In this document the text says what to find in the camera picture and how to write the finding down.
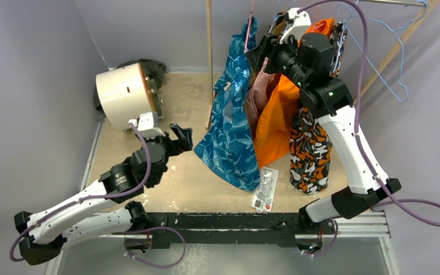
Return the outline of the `blue patterned shorts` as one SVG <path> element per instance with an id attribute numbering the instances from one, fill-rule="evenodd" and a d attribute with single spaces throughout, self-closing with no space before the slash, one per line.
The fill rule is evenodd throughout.
<path id="1" fill-rule="evenodd" d="M 217 92 L 211 127 L 194 152 L 218 177 L 232 186 L 253 191 L 261 182 L 254 142 L 244 110 L 251 68 L 243 53 L 247 22 L 231 37 L 225 68 L 214 85 Z M 256 47 L 257 19 L 253 19 L 249 50 Z"/>

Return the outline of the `pink wire hanger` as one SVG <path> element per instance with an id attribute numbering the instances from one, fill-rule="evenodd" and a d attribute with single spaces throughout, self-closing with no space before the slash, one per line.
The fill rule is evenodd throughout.
<path id="1" fill-rule="evenodd" d="M 249 19 L 247 22 L 247 29 L 246 29 L 246 35 L 245 35 L 245 43 L 244 43 L 244 49 L 243 53 L 247 54 L 249 51 L 249 39 L 250 39 L 250 33 L 251 33 L 251 27 L 254 19 L 254 7 L 256 5 L 256 0 L 252 0 L 251 9 L 249 13 Z"/>

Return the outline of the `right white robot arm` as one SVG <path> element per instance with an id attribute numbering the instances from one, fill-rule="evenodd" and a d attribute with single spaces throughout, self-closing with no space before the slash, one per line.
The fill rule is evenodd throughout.
<path id="1" fill-rule="evenodd" d="M 306 233 L 331 218 L 351 219 L 401 189 L 400 181 L 378 165 L 355 120 L 347 86 L 330 75 L 334 54 L 335 47 L 320 33 L 307 33 L 299 41 L 289 35 L 285 42 L 267 33 L 247 53 L 255 71 L 282 73 L 299 88 L 301 102 L 326 130 L 347 172 L 348 187 L 299 210 L 298 224 Z"/>

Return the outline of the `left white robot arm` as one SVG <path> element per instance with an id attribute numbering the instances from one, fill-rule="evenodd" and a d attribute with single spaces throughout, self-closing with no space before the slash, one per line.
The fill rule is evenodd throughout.
<path id="1" fill-rule="evenodd" d="M 151 219 L 134 197 L 160 183 L 170 157 L 191 151 L 191 128 L 171 124 L 176 135 L 144 124 L 132 130 L 141 142 L 139 150 L 100 175 L 78 194 L 41 211 L 22 211 L 14 216 L 18 237 L 9 258 L 39 265 L 56 258 L 63 250 L 101 235 L 150 235 L 156 231 L 178 230 Z"/>

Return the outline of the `brown shorts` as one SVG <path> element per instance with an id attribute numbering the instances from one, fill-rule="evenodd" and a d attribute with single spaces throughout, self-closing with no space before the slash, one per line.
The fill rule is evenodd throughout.
<path id="1" fill-rule="evenodd" d="M 280 26 L 277 26 L 277 28 L 274 30 L 274 34 L 267 32 L 264 34 L 264 36 L 269 36 L 269 35 L 280 36 L 284 32 L 284 29 L 287 26 L 285 15 L 286 15 L 286 13 L 284 14 L 284 21 L 282 22 L 282 24 Z"/>

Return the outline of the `pink shorts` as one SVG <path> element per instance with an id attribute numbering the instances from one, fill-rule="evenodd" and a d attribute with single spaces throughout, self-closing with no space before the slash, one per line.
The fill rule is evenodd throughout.
<path id="1" fill-rule="evenodd" d="M 280 76 L 279 73 L 266 74 L 261 71 L 257 74 L 256 79 L 247 92 L 244 110 L 246 112 L 252 138 L 256 136 L 256 129 L 260 115 L 265 109 Z"/>

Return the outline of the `orange shorts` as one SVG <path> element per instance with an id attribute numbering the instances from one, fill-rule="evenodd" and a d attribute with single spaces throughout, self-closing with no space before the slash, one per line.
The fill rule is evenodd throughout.
<path id="1" fill-rule="evenodd" d="M 288 78 L 280 79 L 258 121 L 253 138 L 260 167 L 276 161 L 290 152 L 290 133 L 298 112 L 299 89 Z"/>

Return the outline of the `camouflage patterned shorts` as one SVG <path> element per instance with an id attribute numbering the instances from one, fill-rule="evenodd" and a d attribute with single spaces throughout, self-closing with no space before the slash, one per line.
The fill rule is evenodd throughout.
<path id="1" fill-rule="evenodd" d="M 308 33 L 321 33 L 331 42 L 333 18 L 322 19 Z M 298 102 L 290 133 L 290 183 L 304 194 L 317 194 L 328 186 L 332 143 L 325 129 L 315 122 L 308 108 Z"/>

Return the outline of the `dark green cloth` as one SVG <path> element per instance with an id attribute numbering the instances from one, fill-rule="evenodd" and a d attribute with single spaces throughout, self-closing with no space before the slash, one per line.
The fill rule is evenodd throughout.
<path id="1" fill-rule="evenodd" d="M 97 111 L 103 112 L 100 96 L 111 95 L 120 88 L 120 83 L 132 84 L 132 87 L 146 89 L 145 78 L 154 80 L 155 87 L 161 88 L 167 66 L 155 60 L 141 58 L 120 64 L 114 70 L 100 73 L 96 76 L 96 86 L 93 92 L 93 104 Z"/>

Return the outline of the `white cylindrical drum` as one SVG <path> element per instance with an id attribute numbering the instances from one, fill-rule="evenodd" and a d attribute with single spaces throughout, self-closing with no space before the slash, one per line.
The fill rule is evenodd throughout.
<path id="1" fill-rule="evenodd" d="M 163 118 L 159 89 L 139 63 L 97 74 L 96 89 L 104 114 L 118 131 L 127 130 L 128 121 L 142 113 Z"/>

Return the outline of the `white printed card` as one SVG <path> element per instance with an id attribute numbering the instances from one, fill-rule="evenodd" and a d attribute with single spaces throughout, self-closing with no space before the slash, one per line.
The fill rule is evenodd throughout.
<path id="1" fill-rule="evenodd" d="M 263 167 L 260 170 L 261 182 L 253 191 L 251 207 L 258 213 L 270 213 L 278 180 L 278 170 Z"/>

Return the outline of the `metal hanging rod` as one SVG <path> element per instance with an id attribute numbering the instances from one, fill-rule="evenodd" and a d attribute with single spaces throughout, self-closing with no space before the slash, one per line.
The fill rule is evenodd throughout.
<path id="1" fill-rule="evenodd" d="M 424 1 L 359 0 L 359 2 L 378 3 L 385 5 L 398 5 L 398 6 L 413 6 L 413 7 L 427 6 L 427 4 Z"/>

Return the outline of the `wooden diagonal rack bar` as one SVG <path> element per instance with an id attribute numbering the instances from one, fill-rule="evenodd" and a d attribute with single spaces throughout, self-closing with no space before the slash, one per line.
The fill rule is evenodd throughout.
<path id="1" fill-rule="evenodd" d="M 395 97 L 397 101 L 400 103 L 406 102 L 410 95 L 408 91 L 408 87 L 402 83 L 402 78 L 404 74 L 404 57 L 405 57 L 405 49 L 404 45 L 409 39 L 414 35 L 414 33 L 419 29 L 421 24 L 429 17 L 432 11 L 440 4 L 440 1 L 424 1 L 427 6 L 419 7 L 421 11 L 415 16 L 415 18 L 411 19 L 398 29 L 390 28 L 386 23 L 383 25 L 391 32 L 396 33 L 396 42 L 393 44 L 389 52 L 385 55 L 385 57 L 381 60 L 381 62 L 375 66 L 369 58 L 364 58 L 365 61 L 368 62 L 370 67 L 373 69 L 373 74 L 368 78 L 368 80 L 363 85 L 360 95 L 363 96 L 368 90 L 372 87 L 376 80 L 380 80 L 388 91 Z M 398 85 L 404 91 L 404 98 L 398 96 L 394 88 L 391 87 L 390 84 L 383 78 L 382 72 L 387 68 L 387 66 L 394 60 L 395 57 L 399 57 L 399 77 L 398 77 Z"/>

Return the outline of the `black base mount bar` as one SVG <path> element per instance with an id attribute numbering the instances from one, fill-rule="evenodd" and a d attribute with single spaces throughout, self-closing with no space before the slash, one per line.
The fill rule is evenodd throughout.
<path id="1" fill-rule="evenodd" d="M 174 243 L 270 244 L 293 248 L 335 232 L 331 221 L 303 227 L 297 213 L 151 212 L 148 217 L 154 228 L 154 249 L 167 249 Z"/>

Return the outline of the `aluminium frame rail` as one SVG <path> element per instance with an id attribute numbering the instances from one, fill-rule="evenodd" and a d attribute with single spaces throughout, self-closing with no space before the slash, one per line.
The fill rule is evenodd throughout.
<path id="1" fill-rule="evenodd" d="M 134 254 L 135 250 L 154 249 L 152 247 L 152 232 L 154 228 L 150 226 L 148 215 L 141 209 L 139 203 L 131 203 L 128 209 L 120 209 L 113 211 L 111 215 L 106 213 L 98 213 L 90 217 L 84 222 L 87 231 L 83 231 L 78 227 L 69 230 L 74 235 L 71 241 L 72 245 L 98 238 L 122 239 L 124 240 L 125 255 L 132 259 L 138 259 Z M 327 237 L 320 237 L 313 242 L 322 242 L 323 238 L 378 238 L 383 251 L 384 263 L 388 274 L 398 274 L 397 267 L 392 264 L 388 257 L 388 246 L 385 245 L 390 237 L 390 230 L 383 212 L 365 212 L 359 216 L 345 219 L 332 218 L 327 221 L 334 223 L 335 232 Z M 322 245 L 297 245 L 302 256 L 312 258 L 319 255 L 324 247 Z M 309 250 L 317 248 L 314 254 L 310 254 Z"/>

